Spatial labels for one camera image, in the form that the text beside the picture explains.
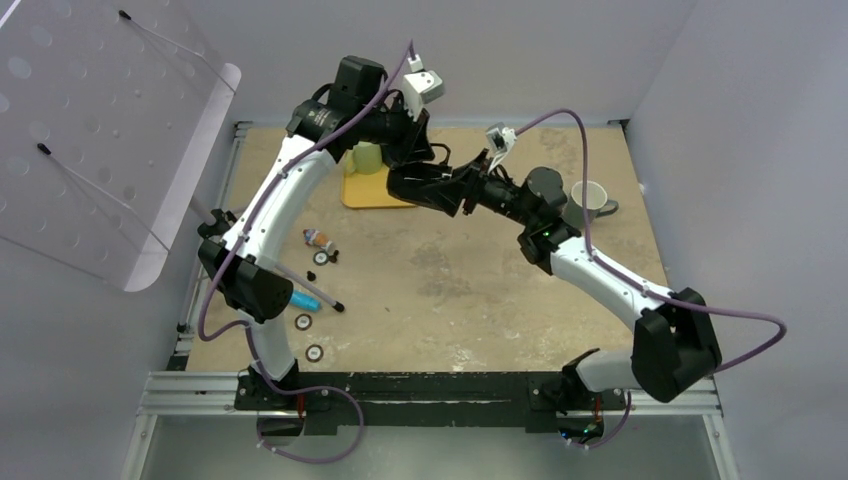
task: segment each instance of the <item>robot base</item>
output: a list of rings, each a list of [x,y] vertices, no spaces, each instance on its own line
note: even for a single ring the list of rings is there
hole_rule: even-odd
[[[594,420],[591,415],[558,415],[560,372],[298,372],[296,366],[292,372],[281,388],[344,389],[360,403],[369,426],[523,427],[527,433],[564,433],[582,431]],[[239,376],[237,391],[236,410],[296,409],[296,397],[273,393],[252,368]],[[622,395],[599,395],[604,411],[624,409]],[[596,401],[594,395],[580,397],[568,410],[591,412]],[[306,394],[303,409],[309,419],[305,435],[334,435],[338,426],[358,423],[349,402],[337,394]]]

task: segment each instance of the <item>small round object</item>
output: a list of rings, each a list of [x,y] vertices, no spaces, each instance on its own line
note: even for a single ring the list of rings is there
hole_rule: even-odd
[[[321,345],[310,345],[306,347],[306,361],[316,363],[324,357],[324,349]]]
[[[325,251],[315,252],[315,255],[312,256],[312,262],[319,267],[322,267],[330,261],[330,255]]]
[[[309,327],[312,326],[312,316],[306,313],[302,313],[295,317],[294,319],[294,328],[300,330],[301,332],[304,330],[309,330]]]

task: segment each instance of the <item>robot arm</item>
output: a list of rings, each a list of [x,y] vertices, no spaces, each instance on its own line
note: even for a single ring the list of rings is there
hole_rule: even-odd
[[[420,57],[410,59],[410,66],[414,72],[404,77],[403,93],[395,97],[391,107],[374,108],[323,150],[310,154],[294,168],[284,170],[292,159],[339,130],[380,91],[381,81],[387,76],[381,65],[358,57],[345,57],[335,82],[319,89],[295,109],[287,126],[288,136],[283,139],[260,193],[241,218],[227,217],[218,211],[216,225],[198,229],[204,238],[198,255],[210,277],[218,273],[230,249],[234,248],[232,246],[239,245],[218,289],[227,305],[250,324],[256,354],[274,380],[283,379],[296,365],[285,325],[277,320],[288,305],[293,285],[277,275],[274,268],[283,240],[315,187],[341,160],[344,152],[359,141],[383,145],[384,158],[390,165],[435,157],[426,138],[429,114],[423,106],[438,98],[444,91],[443,86],[434,72],[423,70]],[[328,97],[326,103],[322,103],[320,100],[325,93]],[[242,233],[244,223],[251,216],[255,221],[245,236]],[[336,304],[334,308],[343,311],[344,306]]]
[[[262,205],[249,238],[242,242],[218,288],[227,304],[250,322],[256,353],[271,378],[282,380],[295,366],[285,326],[274,321],[282,315],[293,290],[288,279],[274,273],[279,248],[314,188],[344,152],[362,140],[382,145],[384,162],[391,167],[387,180],[391,195],[450,216],[455,216],[460,207],[470,214],[479,204],[514,220],[524,227],[518,243],[531,264],[578,286],[633,331],[632,350],[591,350],[563,367],[559,384],[549,389],[559,397],[562,410],[569,404],[585,403],[592,392],[613,388],[640,388],[668,402],[712,373],[721,363],[721,354],[709,316],[651,300],[593,262],[583,248],[580,231],[560,218],[560,209],[568,198],[559,173],[538,167],[520,186],[505,175],[497,175],[497,163],[515,142],[513,131],[496,126],[487,132],[495,152],[491,159],[483,150],[458,168],[427,163],[435,155],[426,138],[429,114],[423,105],[440,96],[443,88],[434,72],[421,70],[420,60],[410,61],[410,65],[414,73],[404,77],[401,94],[390,107],[375,108],[324,150],[281,175],[290,159],[339,129],[379,91],[383,67],[345,57],[335,82],[295,109],[287,126],[289,136],[283,140],[262,193],[241,219],[231,219],[234,225],[223,222],[220,228],[212,229],[221,235],[219,240],[215,235],[204,235],[199,256],[209,275],[214,276],[229,253],[228,246],[235,245],[242,235],[240,223]],[[326,103],[321,103],[324,93],[329,95]],[[264,201],[260,201],[262,195],[266,196]],[[615,264],[597,250],[594,253]],[[627,274],[639,278],[632,272]],[[647,281],[643,284],[653,291],[663,290]],[[703,304],[703,299],[689,289],[670,295]]]
[[[468,164],[452,169],[445,165],[408,164],[389,173],[389,192],[402,200],[454,216],[462,207],[470,214],[477,205],[510,218],[524,227],[518,243],[525,258],[549,275],[555,275],[591,295],[633,332],[633,348],[604,352],[592,350],[562,370],[561,385],[552,387],[562,403],[579,403],[592,392],[613,388],[638,388],[669,402],[721,364],[721,352],[709,315],[675,308],[644,295],[600,267],[586,251],[579,230],[560,217],[568,201],[562,177],[552,169],[537,167],[521,186],[505,175],[497,176],[488,151]],[[594,255],[617,267],[642,288],[703,305],[697,292],[679,293],[641,279],[635,273],[594,249]]]

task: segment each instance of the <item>small toy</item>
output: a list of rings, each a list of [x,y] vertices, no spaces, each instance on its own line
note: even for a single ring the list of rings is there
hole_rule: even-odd
[[[330,237],[321,233],[318,229],[307,228],[303,231],[303,239],[307,245],[318,247],[322,252],[316,253],[312,257],[312,261],[316,265],[325,265],[328,261],[336,263],[338,261],[339,251]]]

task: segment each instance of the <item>wooden board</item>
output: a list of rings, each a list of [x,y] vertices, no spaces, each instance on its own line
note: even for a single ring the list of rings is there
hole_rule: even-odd
[[[246,205],[261,184],[285,132],[251,129],[244,144],[230,207]],[[590,178],[601,183],[621,210],[597,220],[598,248],[654,282],[664,274],[620,129],[590,129]],[[432,141],[453,150],[462,165],[486,146],[482,129],[433,130]],[[504,165],[520,181],[535,166],[559,170],[568,188],[578,181],[576,129],[538,128],[522,135]],[[324,308],[308,331],[289,340],[299,358],[306,346],[324,348],[319,363],[330,370],[495,371],[558,369],[592,347],[631,345],[631,334],[612,314],[576,287],[529,265],[519,251],[519,225],[478,208],[450,218],[425,208],[350,210],[339,201],[343,168],[316,189],[283,245],[280,258],[347,311]],[[340,249],[339,263],[316,267],[301,231],[318,228]],[[209,328],[235,318],[219,297]],[[244,334],[228,332],[213,343],[195,341],[189,370],[235,371],[249,355]]]

